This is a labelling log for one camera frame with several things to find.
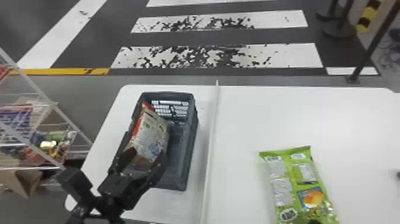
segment white table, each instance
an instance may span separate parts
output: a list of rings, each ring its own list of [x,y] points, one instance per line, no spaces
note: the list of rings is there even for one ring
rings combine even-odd
[[[152,188],[140,199],[132,211],[123,218],[158,223],[192,223],[199,220],[202,206],[204,177],[207,165],[208,134],[213,117],[213,86],[156,86],[129,85],[118,93],[104,124],[102,125],[92,149],[82,166],[82,170],[93,183],[92,192],[99,195],[97,187],[107,175],[107,170],[131,122],[131,116],[142,92],[179,91],[194,95],[198,111],[199,125],[189,180],[185,192]],[[72,197],[65,201],[67,210],[76,205]]]
[[[258,152],[311,145],[341,224],[398,222],[400,100],[386,89],[226,86],[219,88],[214,113],[211,86],[126,86],[83,165],[94,189],[105,177],[140,93],[165,90],[193,93],[199,110],[189,188],[182,194],[152,189],[123,217],[275,224],[267,167]],[[209,148],[210,132],[205,173],[205,154],[198,153]],[[74,205],[68,198],[66,207]]]

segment yellow and black stripe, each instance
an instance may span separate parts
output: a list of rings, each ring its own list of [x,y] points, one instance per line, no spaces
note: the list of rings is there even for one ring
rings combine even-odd
[[[108,73],[110,68],[64,68],[64,69],[22,69],[25,74],[37,76],[103,76]],[[18,74],[17,71],[12,71],[10,74]]]
[[[369,0],[364,12],[358,21],[356,28],[358,33],[367,33],[372,21],[378,14],[379,7],[384,0]]]

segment white stripe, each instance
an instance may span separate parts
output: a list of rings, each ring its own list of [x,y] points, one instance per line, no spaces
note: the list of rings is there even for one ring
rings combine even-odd
[[[302,10],[141,17],[132,33],[307,27]]]
[[[160,7],[171,5],[198,5],[198,4],[212,4],[212,3],[228,3],[228,2],[260,2],[260,1],[274,1],[274,0],[150,0],[147,7]]]
[[[314,43],[122,47],[112,68],[323,67]]]
[[[18,62],[23,69],[47,69],[107,0],[80,0]]]
[[[330,76],[345,76],[352,74],[355,67],[327,67],[326,72]],[[361,76],[377,76],[378,71],[374,67],[364,67],[360,73]]]

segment snack package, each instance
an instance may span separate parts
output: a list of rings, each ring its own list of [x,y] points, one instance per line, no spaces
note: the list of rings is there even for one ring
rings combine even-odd
[[[142,103],[140,118],[133,129],[126,149],[135,147],[134,166],[151,166],[161,151],[167,152],[169,125],[147,102]]]
[[[260,152],[270,170],[277,224],[337,224],[310,147]]]

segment robotic arm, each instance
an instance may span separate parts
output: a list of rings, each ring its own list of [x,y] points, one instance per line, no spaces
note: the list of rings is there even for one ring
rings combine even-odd
[[[121,214],[132,210],[141,196],[160,181],[168,166],[167,155],[164,152],[158,155],[147,174],[139,178],[121,174],[137,154],[133,147],[124,151],[129,138],[130,133],[126,132],[108,169],[108,176],[98,187],[101,196],[93,195],[90,191],[92,183],[77,168],[67,168],[57,177],[62,188],[77,201],[66,224],[84,224],[85,219],[105,219],[111,224],[124,224]],[[93,209],[99,211],[100,215],[92,215]]]

